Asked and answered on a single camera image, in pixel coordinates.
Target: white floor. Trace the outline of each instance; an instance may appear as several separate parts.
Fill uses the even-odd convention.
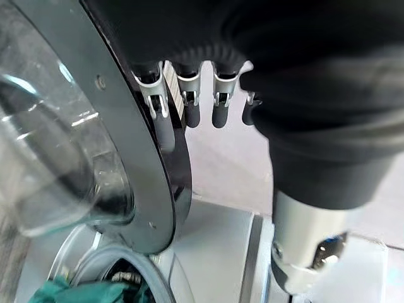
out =
[[[211,65],[205,63],[201,75],[201,123],[186,131],[194,194],[212,203],[271,214],[268,142],[254,127],[242,123],[246,93],[239,88],[230,104],[227,125],[222,129],[212,126],[212,72]],[[364,208],[356,232],[404,249],[403,181],[404,153],[397,156],[372,203]],[[386,303],[404,302],[404,252],[391,249],[389,255]]]

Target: green cloth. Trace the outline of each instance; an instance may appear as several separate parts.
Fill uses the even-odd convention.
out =
[[[144,301],[146,289],[139,290],[135,297],[139,303]],[[45,285],[37,290],[28,303],[124,303],[124,291],[132,289],[125,283],[96,282],[70,287],[61,277],[53,281],[46,281]]]

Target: washing machine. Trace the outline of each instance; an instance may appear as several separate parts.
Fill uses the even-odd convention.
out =
[[[157,303],[289,300],[271,279],[271,218],[193,199],[169,81],[165,119],[154,119],[130,62],[79,1],[1,0],[0,46],[0,202],[13,236],[0,247],[2,302],[26,303],[56,277],[74,287],[123,268]],[[164,81],[169,65],[160,68]],[[386,246],[349,244],[294,302],[382,302]]]

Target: transparent plastic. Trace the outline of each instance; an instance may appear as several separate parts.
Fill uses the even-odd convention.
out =
[[[0,5],[0,207],[27,236],[82,222],[125,222],[134,209],[98,112],[9,4]]]

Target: washing machine door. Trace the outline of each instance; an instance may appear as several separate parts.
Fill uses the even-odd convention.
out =
[[[112,54],[79,1],[0,0],[0,294],[9,300],[29,246],[20,234],[87,223],[153,254],[187,216],[191,171],[175,105],[175,149],[164,155]]]

